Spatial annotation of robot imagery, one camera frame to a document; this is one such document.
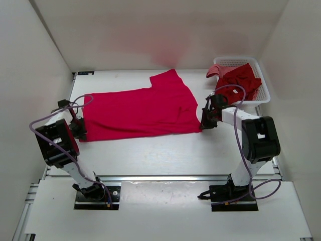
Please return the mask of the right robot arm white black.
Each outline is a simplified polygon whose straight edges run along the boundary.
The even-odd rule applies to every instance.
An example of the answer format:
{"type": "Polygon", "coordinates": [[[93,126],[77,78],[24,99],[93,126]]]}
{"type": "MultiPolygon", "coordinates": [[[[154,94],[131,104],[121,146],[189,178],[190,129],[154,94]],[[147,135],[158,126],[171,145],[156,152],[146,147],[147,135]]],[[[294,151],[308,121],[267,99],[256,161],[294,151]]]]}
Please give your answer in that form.
{"type": "Polygon", "coordinates": [[[281,147],[272,117],[249,114],[235,105],[229,105],[225,96],[212,94],[206,98],[206,105],[202,108],[200,129],[216,128],[218,122],[234,127],[242,158],[229,175],[225,188],[227,198],[236,201],[244,193],[242,187],[248,186],[250,178],[280,154],[281,147]]]}

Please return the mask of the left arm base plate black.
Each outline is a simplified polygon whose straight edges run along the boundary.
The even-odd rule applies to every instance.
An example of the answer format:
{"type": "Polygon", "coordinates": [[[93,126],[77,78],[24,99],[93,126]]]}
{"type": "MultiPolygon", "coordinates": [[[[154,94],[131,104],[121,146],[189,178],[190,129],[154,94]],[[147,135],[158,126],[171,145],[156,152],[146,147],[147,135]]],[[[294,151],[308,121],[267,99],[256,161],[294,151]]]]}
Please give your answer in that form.
{"type": "Polygon", "coordinates": [[[105,190],[98,191],[94,196],[85,197],[76,184],[73,184],[73,188],[77,191],[75,210],[119,210],[121,186],[107,186],[111,199],[105,190]]]}

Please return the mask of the dark red t shirt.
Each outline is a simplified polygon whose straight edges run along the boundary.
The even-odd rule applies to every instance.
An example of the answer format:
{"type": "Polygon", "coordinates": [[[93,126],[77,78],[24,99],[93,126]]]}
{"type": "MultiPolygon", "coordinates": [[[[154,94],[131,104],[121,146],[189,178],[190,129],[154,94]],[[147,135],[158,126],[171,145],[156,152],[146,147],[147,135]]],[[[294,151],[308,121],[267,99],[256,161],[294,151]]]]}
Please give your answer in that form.
{"type": "Polygon", "coordinates": [[[256,78],[249,63],[239,66],[227,72],[223,77],[219,78],[216,89],[222,86],[219,90],[216,90],[216,94],[221,94],[228,99],[228,104],[241,101],[243,99],[243,90],[245,90],[245,101],[252,101],[256,95],[262,81],[260,78],[256,78]]]}

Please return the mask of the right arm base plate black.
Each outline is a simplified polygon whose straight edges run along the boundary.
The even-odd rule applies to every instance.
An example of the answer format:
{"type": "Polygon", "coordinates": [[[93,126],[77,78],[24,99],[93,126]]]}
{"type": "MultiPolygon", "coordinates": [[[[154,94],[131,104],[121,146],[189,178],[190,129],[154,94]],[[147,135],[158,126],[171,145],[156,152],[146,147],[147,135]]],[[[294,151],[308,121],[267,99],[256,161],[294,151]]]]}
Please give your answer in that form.
{"type": "Polygon", "coordinates": [[[210,200],[212,212],[258,211],[257,201],[248,193],[248,187],[236,188],[228,184],[210,185],[198,195],[199,200],[210,200]]]}

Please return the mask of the magenta t shirt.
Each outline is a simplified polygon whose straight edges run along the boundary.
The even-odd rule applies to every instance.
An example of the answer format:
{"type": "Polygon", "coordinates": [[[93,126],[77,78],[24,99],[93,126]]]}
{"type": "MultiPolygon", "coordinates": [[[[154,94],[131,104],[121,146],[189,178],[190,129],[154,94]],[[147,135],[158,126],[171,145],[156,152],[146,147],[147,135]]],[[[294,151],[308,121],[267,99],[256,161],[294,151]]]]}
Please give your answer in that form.
{"type": "Polygon", "coordinates": [[[150,77],[150,83],[150,88],[85,97],[87,141],[201,132],[198,104],[174,69],[150,77]]]}

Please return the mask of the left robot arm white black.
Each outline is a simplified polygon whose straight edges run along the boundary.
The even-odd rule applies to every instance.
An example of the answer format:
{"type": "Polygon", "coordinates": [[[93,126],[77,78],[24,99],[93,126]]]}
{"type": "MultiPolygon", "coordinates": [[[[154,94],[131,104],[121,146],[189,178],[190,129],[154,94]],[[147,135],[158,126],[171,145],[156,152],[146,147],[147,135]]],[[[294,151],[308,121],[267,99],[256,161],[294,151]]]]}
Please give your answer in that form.
{"type": "Polygon", "coordinates": [[[103,199],[105,188],[94,172],[85,170],[78,156],[80,151],[76,140],[87,140],[84,118],[78,117],[73,103],[64,99],[58,102],[58,108],[40,120],[29,125],[36,135],[44,161],[69,174],[75,181],[73,188],[85,198],[94,201],[103,199]]]}

